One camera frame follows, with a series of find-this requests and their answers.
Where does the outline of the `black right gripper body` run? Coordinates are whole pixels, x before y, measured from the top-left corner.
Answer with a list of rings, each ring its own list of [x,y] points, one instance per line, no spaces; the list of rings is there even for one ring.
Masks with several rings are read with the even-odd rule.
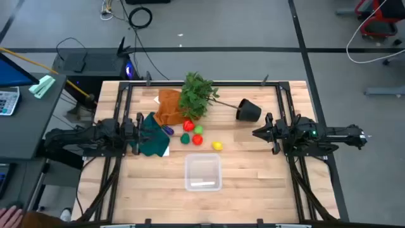
[[[281,151],[281,145],[278,140],[282,141],[284,154],[291,153],[296,139],[294,133],[295,122],[287,125],[285,120],[278,119],[276,120],[276,124],[273,125],[273,115],[272,113],[268,113],[268,123],[270,124],[271,142],[273,143],[272,153],[277,155]]]

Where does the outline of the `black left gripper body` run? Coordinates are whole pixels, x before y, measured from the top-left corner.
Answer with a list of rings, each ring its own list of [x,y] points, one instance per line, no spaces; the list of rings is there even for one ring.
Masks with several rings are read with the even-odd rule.
[[[130,146],[132,148],[132,154],[139,155],[143,114],[138,112],[135,120],[136,123],[133,123],[131,118],[124,117],[120,127],[120,135],[123,139],[123,150],[126,151],[128,146]]]

